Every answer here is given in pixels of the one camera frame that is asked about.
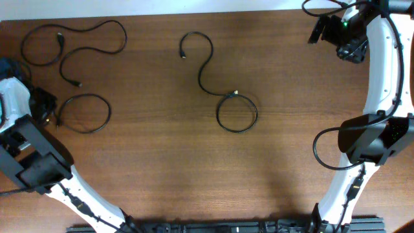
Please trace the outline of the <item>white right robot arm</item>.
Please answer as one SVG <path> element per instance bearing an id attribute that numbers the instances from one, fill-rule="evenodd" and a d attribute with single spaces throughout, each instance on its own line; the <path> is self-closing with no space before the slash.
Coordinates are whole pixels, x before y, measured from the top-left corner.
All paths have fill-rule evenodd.
<path id="1" fill-rule="evenodd" d="M 346 1 L 318 14 L 309 43 L 327 41 L 341 60 L 369 60 L 369 87 L 361 116 L 335 128 L 339 165 L 311 219 L 278 221 L 279 232 L 383 232 L 379 217 L 353 217 L 370 178 L 413 142 L 410 93 L 412 1 Z"/>

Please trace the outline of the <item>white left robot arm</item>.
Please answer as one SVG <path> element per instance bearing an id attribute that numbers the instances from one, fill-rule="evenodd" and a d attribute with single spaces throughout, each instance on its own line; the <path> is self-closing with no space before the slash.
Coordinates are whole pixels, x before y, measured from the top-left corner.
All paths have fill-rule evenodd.
<path id="1" fill-rule="evenodd" d="M 95 232 L 140 232 L 133 218 L 93 190 L 67 148 L 45 126 L 56 97 L 32 85 L 30 68 L 1 58 L 1 171 L 17 192 L 55 199 Z"/>

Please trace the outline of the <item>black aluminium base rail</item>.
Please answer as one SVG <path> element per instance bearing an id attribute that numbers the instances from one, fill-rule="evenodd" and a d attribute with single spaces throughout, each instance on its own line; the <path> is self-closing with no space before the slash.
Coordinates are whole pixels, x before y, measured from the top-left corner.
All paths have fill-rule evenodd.
<path id="1" fill-rule="evenodd" d="M 229 223 L 143 223 L 135 230 L 145 233 L 295 233 L 295 232 L 334 232 L 335 226 L 324 225 L 316 230 L 312 223 L 293 219 L 278 221 L 250 221 Z M 384 219 L 381 217 L 354 218 L 339 232 L 349 233 L 386 233 Z"/>

